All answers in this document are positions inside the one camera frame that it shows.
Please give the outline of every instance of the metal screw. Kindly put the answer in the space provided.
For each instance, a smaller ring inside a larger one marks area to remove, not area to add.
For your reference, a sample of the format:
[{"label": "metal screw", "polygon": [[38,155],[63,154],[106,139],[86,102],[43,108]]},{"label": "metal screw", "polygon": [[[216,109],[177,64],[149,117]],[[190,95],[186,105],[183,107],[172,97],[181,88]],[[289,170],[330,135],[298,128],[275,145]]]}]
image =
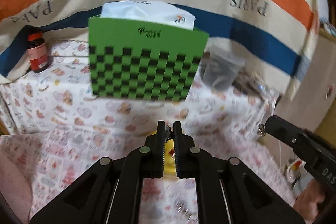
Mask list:
[{"label": "metal screw", "polygon": [[139,150],[141,153],[148,153],[151,149],[148,146],[142,146]]},{"label": "metal screw", "polygon": [[166,126],[166,128],[165,128],[165,141],[166,142],[172,139],[172,133],[173,132],[172,132],[170,126]]},{"label": "metal screw", "polygon": [[109,158],[101,158],[101,159],[99,160],[99,163],[100,163],[101,165],[108,165],[108,164],[110,163],[110,159],[109,159]]},{"label": "metal screw", "polygon": [[258,125],[258,134],[261,136],[261,137],[264,137],[266,136],[266,128],[265,128],[265,125],[262,123],[260,125]]},{"label": "metal screw", "polygon": [[197,154],[197,153],[200,152],[200,149],[196,146],[193,146],[193,147],[190,148],[190,152],[194,153],[194,154]]},{"label": "metal screw", "polygon": [[238,165],[240,163],[240,160],[238,158],[230,158],[229,159],[229,162],[232,164],[232,165]]}]

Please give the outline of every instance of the blue stripe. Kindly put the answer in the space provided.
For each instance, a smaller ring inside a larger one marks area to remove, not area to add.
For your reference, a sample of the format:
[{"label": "blue stripe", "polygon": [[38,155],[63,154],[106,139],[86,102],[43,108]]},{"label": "blue stripe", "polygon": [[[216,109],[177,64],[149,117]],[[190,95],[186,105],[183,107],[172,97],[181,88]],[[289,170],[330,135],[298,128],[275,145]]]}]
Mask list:
[{"label": "blue stripe", "polygon": [[88,26],[88,18],[100,15],[101,8],[97,7],[89,11],[80,11],[65,19],[51,23],[42,27],[32,27],[26,25],[19,31],[12,44],[0,55],[0,74],[7,77],[8,73],[20,61],[21,57],[27,50],[28,34],[35,31],[48,32],[52,30],[61,30],[64,28],[84,28]]},{"label": "blue stripe", "polygon": [[308,72],[308,68],[310,66],[310,60],[308,59],[308,57],[306,57],[305,55],[303,55],[301,57],[301,61],[300,64],[297,68],[297,70],[295,71],[295,77],[302,82],[304,77],[306,76],[307,72]]},{"label": "blue stripe", "polygon": [[295,74],[301,57],[271,34],[232,17],[174,5],[193,14],[196,17],[194,26],[209,33],[210,37],[232,39],[261,60],[290,76]]},{"label": "blue stripe", "polygon": [[[279,68],[290,76],[295,75],[301,57],[271,34],[228,16],[182,5],[176,6],[193,14],[196,17],[195,27],[209,33],[210,37],[232,39],[243,45],[261,60]],[[81,11],[68,18],[39,28],[34,28],[30,25],[25,26],[17,34],[12,44],[0,55],[0,74],[7,76],[18,63],[27,49],[26,41],[29,33],[36,30],[47,32],[68,27],[87,27],[88,18],[99,15],[101,8]]]}]

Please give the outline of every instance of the printed logo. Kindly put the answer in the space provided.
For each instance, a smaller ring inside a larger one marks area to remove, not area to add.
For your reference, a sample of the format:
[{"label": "printed logo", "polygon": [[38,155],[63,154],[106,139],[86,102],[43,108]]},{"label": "printed logo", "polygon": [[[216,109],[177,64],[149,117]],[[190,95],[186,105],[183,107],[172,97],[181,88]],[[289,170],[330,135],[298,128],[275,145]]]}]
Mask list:
[{"label": "printed logo", "polygon": [[151,3],[148,2],[148,1],[133,1],[133,3],[141,3],[141,4],[151,5]]},{"label": "printed logo", "polygon": [[10,17],[14,23],[19,21],[19,20],[25,20],[27,22],[31,22],[35,19],[38,19],[39,16],[46,16],[52,13],[53,11],[51,10],[51,0],[45,1],[42,4],[39,4],[35,8],[30,9],[28,12],[19,15],[17,17]]},{"label": "printed logo", "polygon": [[256,11],[259,15],[266,16],[268,2],[259,0],[230,0],[230,5],[234,8],[245,11]]},{"label": "printed logo", "polygon": [[161,35],[161,30],[155,31],[155,30],[148,30],[145,27],[140,27],[138,29],[139,34],[144,34],[146,37],[160,37]]},{"label": "printed logo", "polygon": [[175,23],[184,23],[185,22],[185,18],[183,16],[179,16],[177,15],[176,18],[175,18]]},{"label": "printed logo", "polygon": [[336,176],[333,175],[332,172],[329,172],[329,169],[328,169],[328,168],[325,168],[325,169],[323,170],[322,175],[323,175],[327,180],[329,180],[329,182],[330,182],[331,184],[334,184],[334,183],[335,183],[335,181],[336,181]]}]

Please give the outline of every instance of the bottle label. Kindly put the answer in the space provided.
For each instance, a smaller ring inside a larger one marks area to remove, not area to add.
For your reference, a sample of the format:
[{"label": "bottle label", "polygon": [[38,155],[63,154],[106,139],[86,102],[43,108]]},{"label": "bottle label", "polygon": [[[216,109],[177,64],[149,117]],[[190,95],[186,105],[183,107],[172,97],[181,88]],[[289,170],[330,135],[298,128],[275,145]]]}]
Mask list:
[{"label": "bottle label", "polygon": [[48,64],[48,53],[46,43],[35,48],[27,50],[29,54],[30,64],[32,70],[38,70]]}]

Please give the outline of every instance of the black checkerboard pattern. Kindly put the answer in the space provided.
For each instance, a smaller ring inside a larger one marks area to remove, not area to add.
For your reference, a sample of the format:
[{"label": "black checkerboard pattern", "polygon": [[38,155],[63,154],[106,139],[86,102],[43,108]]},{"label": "black checkerboard pattern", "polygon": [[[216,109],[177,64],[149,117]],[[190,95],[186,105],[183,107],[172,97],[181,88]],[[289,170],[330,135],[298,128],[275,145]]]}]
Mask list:
[{"label": "black checkerboard pattern", "polygon": [[145,100],[184,100],[193,82],[200,57],[187,62],[185,54],[142,49],[133,54],[124,47],[116,54],[114,47],[105,47],[105,54],[90,46],[90,67],[93,94],[114,98]]}]

